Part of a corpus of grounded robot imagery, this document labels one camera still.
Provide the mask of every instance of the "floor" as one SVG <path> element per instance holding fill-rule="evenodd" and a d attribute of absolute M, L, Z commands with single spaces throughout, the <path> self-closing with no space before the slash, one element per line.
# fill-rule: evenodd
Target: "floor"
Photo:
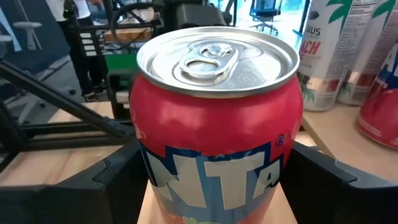
<path fill-rule="evenodd" d="M 300 47 L 301 36 L 297 35 L 291 29 L 284 29 L 283 27 L 279 28 L 278 38 L 286 41 L 289 45 L 294 47 L 296 50 Z M 267 28 L 264 30 L 265 33 L 268 33 L 269 30 Z M 68 95 L 69 98 L 75 100 L 76 102 L 82 103 L 84 102 L 83 98 L 80 96 L 80 88 L 78 86 L 78 81 L 75 76 L 75 72 L 73 69 L 72 63 L 69 61 L 66 65 L 64 65 L 59 71 L 54 73 L 50 78 L 45 81 L 48 85 L 59 88 L 60 86 L 70 86 L 77 91 L 76 95 L 71 96 Z M 106 101 L 106 94 L 102 94 L 99 96 L 101 101 Z M 45 103 L 45 108 L 41 108 L 36 106 L 32 112 L 29 114 L 27 120 L 30 124 L 44 124 L 47 123 L 48 120 L 55 114 L 58 110 L 57 107 Z M 11 112 L 16 117 L 21 112 L 22 107 L 14 108 Z"/>

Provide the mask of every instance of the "registered trademark symbol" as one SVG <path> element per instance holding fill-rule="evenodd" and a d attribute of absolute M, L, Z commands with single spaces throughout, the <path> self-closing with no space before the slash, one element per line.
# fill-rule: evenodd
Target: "registered trademark symbol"
<path fill-rule="evenodd" d="M 278 140 L 276 140 L 276 146 L 282 145 L 284 141 L 285 141 L 285 136 L 281 134 L 280 136 L 278 136 Z"/>

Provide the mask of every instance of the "can label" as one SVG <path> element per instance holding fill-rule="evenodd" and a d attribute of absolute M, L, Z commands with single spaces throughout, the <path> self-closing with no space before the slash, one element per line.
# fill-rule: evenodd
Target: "can label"
<path fill-rule="evenodd" d="M 361 105 L 398 36 L 398 4 L 381 0 L 359 44 L 356 58 L 341 86 L 338 101 Z"/>
<path fill-rule="evenodd" d="M 385 59 L 357 118 L 360 131 L 398 149 L 398 44 Z"/>
<path fill-rule="evenodd" d="M 375 0 L 312 2 L 297 72 L 306 110 L 333 106 L 375 4 Z"/>
<path fill-rule="evenodd" d="M 280 136 L 276 144 L 283 141 Z M 270 142 L 218 156 L 168 146 L 160 156 L 143 143 L 141 149 L 167 224 L 257 223 L 284 164 L 283 153 L 271 160 Z"/>

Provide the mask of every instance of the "can lid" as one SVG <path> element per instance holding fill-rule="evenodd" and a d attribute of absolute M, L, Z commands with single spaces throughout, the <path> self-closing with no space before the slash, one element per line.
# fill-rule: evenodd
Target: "can lid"
<path fill-rule="evenodd" d="M 137 62 L 162 88 L 204 98 L 236 98 L 274 90 L 295 73 L 299 55 L 253 30 L 197 27 L 148 41 Z"/>

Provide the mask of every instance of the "desk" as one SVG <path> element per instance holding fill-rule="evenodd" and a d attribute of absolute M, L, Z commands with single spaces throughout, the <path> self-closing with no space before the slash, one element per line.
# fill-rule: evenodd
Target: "desk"
<path fill-rule="evenodd" d="M 139 17 L 144 21 L 150 21 L 154 17 L 153 9 L 141 9 L 140 11 L 134 11 Z M 119 24 L 138 24 L 135 18 L 126 18 Z M 138 42 L 148 41 L 152 38 L 152 32 L 150 28 L 137 28 L 137 29 L 117 29 L 116 34 L 121 41 L 130 42 L 136 40 Z M 107 42 L 115 42 L 116 39 L 113 37 L 110 30 L 106 31 L 104 34 L 104 39 Z"/>
<path fill-rule="evenodd" d="M 85 103 L 85 106 L 103 116 L 112 117 L 110 102 Z M 65 111 L 59 110 L 49 122 L 78 121 Z M 296 141 L 313 146 L 315 143 L 305 133 L 299 133 Z M 62 180 L 92 166 L 107 157 L 119 146 L 81 149 L 22 152 L 0 174 L 0 186 L 57 184 Z M 160 224 L 159 206 L 148 183 L 138 224 Z M 264 224 L 296 224 L 294 215 L 280 185 L 276 187 Z"/>
<path fill-rule="evenodd" d="M 398 182 L 398 151 L 360 134 L 354 126 L 358 113 L 359 107 L 337 103 L 327 112 L 304 112 L 303 127 L 325 154 Z"/>

